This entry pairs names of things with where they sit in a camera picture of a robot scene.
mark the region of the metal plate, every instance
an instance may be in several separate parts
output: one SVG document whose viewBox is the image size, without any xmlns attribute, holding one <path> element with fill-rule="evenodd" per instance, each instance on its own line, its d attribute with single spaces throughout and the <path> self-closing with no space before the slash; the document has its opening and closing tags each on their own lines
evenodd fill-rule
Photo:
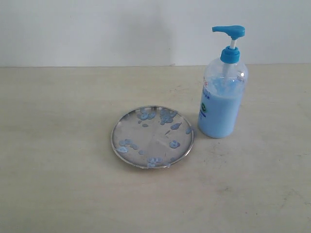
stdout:
<svg viewBox="0 0 311 233">
<path fill-rule="evenodd" d="M 118 157 L 140 168 L 170 167 L 191 150 L 191 124 L 177 111 L 145 106 L 124 115 L 111 133 L 111 145 Z"/>
</svg>

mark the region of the white wall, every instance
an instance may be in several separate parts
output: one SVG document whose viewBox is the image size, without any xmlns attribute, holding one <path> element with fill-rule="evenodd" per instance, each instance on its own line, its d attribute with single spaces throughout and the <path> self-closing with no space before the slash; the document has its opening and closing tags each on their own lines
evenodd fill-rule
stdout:
<svg viewBox="0 0 311 233">
<path fill-rule="evenodd" d="M 206 65 L 241 24 L 247 64 L 311 63 L 311 0 L 0 0 L 0 66 Z"/>
</svg>

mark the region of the blue liquid soap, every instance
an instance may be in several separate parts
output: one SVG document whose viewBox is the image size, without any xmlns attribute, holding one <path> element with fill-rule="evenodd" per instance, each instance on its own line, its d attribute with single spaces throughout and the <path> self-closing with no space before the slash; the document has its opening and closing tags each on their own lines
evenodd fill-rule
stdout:
<svg viewBox="0 0 311 233">
<path fill-rule="evenodd" d="M 198 127 L 202 133 L 214 138 L 226 137 L 233 132 L 242 100 L 242 93 L 236 95 L 232 93 L 236 86 L 240 85 L 239 81 L 230 80 L 229 87 L 221 85 L 221 82 L 223 78 L 215 79 L 213 82 L 217 93 L 203 90 L 198 120 Z"/>
</svg>

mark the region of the table surface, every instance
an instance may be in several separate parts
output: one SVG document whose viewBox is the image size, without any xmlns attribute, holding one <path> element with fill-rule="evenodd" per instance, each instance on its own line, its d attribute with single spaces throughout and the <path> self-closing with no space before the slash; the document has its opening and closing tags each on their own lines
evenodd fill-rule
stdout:
<svg viewBox="0 0 311 233">
<path fill-rule="evenodd" d="M 119 117 L 196 125 L 204 67 L 1 68 L 1 233 L 309 233 L 311 65 L 254 65 L 233 134 L 169 169 L 124 163 Z"/>
</svg>

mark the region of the pump dispenser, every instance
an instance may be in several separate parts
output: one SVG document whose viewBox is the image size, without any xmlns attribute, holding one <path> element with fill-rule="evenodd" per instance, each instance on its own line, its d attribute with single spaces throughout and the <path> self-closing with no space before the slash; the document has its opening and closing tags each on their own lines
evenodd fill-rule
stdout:
<svg viewBox="0 0 311 233">
<path fill-rule="evenodd" d="M 212 31 L 226 33 L 232 40 L 230 46 L 223 49 L 221 57 L 213 60 L 205 70 L 198 127 L 207 136 L 222 138 L 234 130 L 247 83 L 248 71 L 239 61 L 240 51 L 236 47 L 237 39 L 245 35 L 245 28 L 218 26 Z"/>
</svg>

